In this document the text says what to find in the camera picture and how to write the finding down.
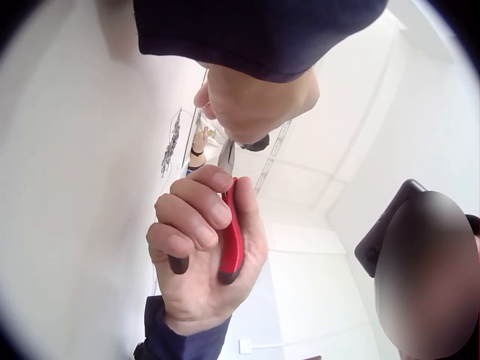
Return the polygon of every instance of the red plier handle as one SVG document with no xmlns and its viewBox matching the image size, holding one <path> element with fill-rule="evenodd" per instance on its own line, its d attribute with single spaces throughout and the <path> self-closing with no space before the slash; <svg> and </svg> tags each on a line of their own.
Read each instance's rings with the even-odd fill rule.
<svg viewBox="0 0 480 360">
<path fill-rule="evenodd" d="M 222 199 L 228 205 L 232 212 L 232 221 L 223 233 L 222 256 L 220 260 L 220 267 L 218 269 L 218 281 L 222 284 L 229 285 L 235 281 L 240 273 L 244 258 L 244 244 L 243 236 L 241 234 L 240 226 L 237 219 L 237 212 L 235 210 L 235 186 L 237 185 L 237 178 L 233 178 L 232 187 L 222 194 Z M 174 274 L 181 275 L 188 269 L 189 258 L 176 258 L 171 255 L 168 256 L 170 268 Z"/>
</svg>

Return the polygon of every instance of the fingernail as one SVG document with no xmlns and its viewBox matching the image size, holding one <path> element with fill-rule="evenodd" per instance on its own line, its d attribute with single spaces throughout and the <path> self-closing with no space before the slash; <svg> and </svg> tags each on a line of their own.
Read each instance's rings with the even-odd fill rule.
<svg viewBox="0 0 480 360">
<path fill-rule="evenodd" d="M 215 204 L 212 207 L 212 217 L 215 223 L 219 226 L 227 225 L 232 220 L 232 212 L 225 204 Z"/>
<path fill-rule="evenodd" d="M 226 172 L 220 171 L 212 177 L 212 181 L 218 186 L 225 186 L 232 181 L 232 177 Z"/>
<path fill-rule="evenodd" d="M 210 230 L 207 227 L 200 226 L 195 232 L 195 237 L 199 245 L 203 249 L 208 249 L 214 246 L 217 243 L 217 234 L 216 232 Z"/>
</svg>

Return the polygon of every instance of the hand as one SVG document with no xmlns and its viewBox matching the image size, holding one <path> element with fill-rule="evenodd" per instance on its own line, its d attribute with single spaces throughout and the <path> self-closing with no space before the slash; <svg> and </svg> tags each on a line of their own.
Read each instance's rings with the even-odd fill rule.
<svg viewBox="0 0 480 360">
<path fill-rule="evenodd" d="M 258 205 L 249 178 L 237 180 L 235 202 L 245 244 L 243 267 L 230 285 L 217 280 L 221 229 L 231 222 L 231 212 L 217 193 L 227 191 L 232 177 L 205 165 L 170 187 L 155 204 L 158 223 L 147 233 L 149 252 L 156 267 L 165 302 L 167 325 L 188 336 L 222 324 L 247 298 L 267 257 Z M 186 273 L 174 275 L 167 255 L 189 256 Z"/>
<path fill-rule="evenodd" d="M 240 144 L 253 144 L 285 121 L 309 111 L 319 97 L 313 69 L 285 84 L 270 83 L 219 65 L 208 66 L 208 78 L 194 99 L 209 119 L 218 119 Z"/>
<path fill-rule="evenodd" d="M 205 149 L 205 143 L 208 138 L 208 127 L 204 127 L 203 131 L 199 131 L 193 137 L 192 148 L 196 153 L 201 153 Z"/>
</svg>

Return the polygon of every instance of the red pliers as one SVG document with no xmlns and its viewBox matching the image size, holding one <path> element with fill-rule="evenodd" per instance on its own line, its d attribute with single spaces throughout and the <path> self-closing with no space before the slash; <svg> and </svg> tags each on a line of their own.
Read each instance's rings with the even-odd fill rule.
<svg viewBox="0 0 480 360">
<path fill-rule="evenodd" d="M 220 156 L 218 157 L 218 166 L 231 175 L 234 163 L 235 142 L 228 139 L 223 145 Z M 218 281 L 225 285 L 235 281 L 240 273 L 244 257 L 243 236 L 235 211 L 234 194 L 236 185 L 237 178 L 233 178 L 232 187 L 222 194 L 223 201 L 225 201 L 232 211 L 232 222 L 222 230 L 224 241 L 222 244 L 220 267 L 217 274 Z M 170 268 L 173 273 L 180 275 L 187 271 L 189 258 L 178 259 L 169 255 L 168 262 L 170 263 Z"/>
</svg>

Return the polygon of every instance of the black phone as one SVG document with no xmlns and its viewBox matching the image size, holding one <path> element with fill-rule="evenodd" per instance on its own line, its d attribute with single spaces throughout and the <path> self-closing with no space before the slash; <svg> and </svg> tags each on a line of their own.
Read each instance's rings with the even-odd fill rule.
<svg viewBox="0 0 480 360">
<path fill-rule="evenodd" d="M 423 191 L 426 191 L 426 189 L 418 181 L 413 179 L 406 180 L 400 186 L 400 189 L 398 189 L 385 211 L 355 248 L 355 257 L 370 277 L 375 277 L 378 257 L 380 256 L 385 234 L 396 211 L 409 197 Z"/>
</svg>

